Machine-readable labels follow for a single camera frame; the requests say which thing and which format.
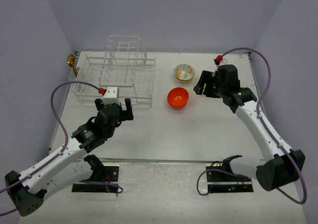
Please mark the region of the white floral patterned bowl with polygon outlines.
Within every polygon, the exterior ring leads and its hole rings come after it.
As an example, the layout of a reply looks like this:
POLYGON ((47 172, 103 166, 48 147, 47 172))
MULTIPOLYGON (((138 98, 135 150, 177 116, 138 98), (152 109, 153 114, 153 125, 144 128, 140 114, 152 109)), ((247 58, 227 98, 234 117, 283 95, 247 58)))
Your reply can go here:
POLYGON ((173 74, 179 79, 189 79, 195 76, 195 69, 189 64, 179 64, 174 68, 173 74))

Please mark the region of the blue yellow patterned bowl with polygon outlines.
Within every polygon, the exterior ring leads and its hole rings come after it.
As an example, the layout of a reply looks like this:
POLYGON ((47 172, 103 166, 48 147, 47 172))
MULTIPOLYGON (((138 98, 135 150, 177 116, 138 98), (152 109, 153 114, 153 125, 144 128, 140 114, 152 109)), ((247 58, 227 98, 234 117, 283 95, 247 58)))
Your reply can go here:
POLYGON ((179 83, 190 83, 194 80, 194 76, 189 78, 189 79, 179 79, 178 77, 174 77, 179 83))

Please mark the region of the orange bowl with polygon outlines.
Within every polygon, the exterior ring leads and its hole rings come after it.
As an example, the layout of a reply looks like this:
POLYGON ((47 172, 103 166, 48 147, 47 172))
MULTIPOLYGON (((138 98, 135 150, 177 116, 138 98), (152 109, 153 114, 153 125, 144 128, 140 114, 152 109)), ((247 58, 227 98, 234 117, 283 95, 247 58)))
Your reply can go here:
POLYGON ((187 105, 187 100, 185 102, 181 102, 181 103, 173 103, 173 102, 168 101, 168 104, 169 104, 171 109, 180 110, 180 109, 183 109, 187 105))
POLYGON ((167 94, 167 102, 181 103, 189 100, 189 93, 183 87, 175 87, 167 94))

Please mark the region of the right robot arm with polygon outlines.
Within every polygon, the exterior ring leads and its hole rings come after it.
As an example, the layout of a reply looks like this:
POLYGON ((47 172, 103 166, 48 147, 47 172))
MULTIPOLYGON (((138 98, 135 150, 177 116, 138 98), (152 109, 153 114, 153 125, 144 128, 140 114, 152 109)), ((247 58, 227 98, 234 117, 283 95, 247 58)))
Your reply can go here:
POLYGON ((305 155, 293 150, 276 132, 248 87, 241 87, 234 65, 221 65, 215 72, 202 71, 194 87, 197 95, 220 98, 245 124, 259 146, 264 162, 235 155, 223 160, 222 176, 232 181, 239 175, 255 178, 271 191, 299 179, 305 155))

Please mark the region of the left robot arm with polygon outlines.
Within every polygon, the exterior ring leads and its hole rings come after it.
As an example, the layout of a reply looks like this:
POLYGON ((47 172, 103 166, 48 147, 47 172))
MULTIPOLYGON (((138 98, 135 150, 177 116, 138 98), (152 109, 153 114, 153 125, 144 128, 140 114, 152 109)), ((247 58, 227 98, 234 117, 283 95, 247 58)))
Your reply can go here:
POLYGON ((39 209, 56 192, 76 182, 99 184, 103 165, 90 152, 114 135, 122 122, 133 120, 131 100, 125 99, 126 109, 120 103, 104 104, 95 101, 98 113, 78 127, 66 144, 32 167, 5 175, 5 191, 15 210, 25 217, 39 209))

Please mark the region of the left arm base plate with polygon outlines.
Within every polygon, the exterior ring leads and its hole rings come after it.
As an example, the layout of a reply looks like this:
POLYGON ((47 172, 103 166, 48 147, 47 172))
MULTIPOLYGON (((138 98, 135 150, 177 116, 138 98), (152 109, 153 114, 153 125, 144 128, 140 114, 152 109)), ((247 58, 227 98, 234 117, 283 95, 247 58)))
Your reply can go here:
POLYGON ((88 183, 75 183, 72 185, 72 193, 114 193, 120 194, 122 190, 118 184, 119 166, 107 165, 102 171, 98 171, 88 183))

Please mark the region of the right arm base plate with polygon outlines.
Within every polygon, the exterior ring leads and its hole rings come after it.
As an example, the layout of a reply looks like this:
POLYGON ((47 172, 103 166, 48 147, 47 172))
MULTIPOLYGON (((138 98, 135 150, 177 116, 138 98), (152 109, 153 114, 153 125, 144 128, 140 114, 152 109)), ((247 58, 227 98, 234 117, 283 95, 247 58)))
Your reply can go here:
POLYGON ((252 181, 248 177, 236 177, 222 172, 206 173, 208 194, 210 193, 252 193, 252 181))

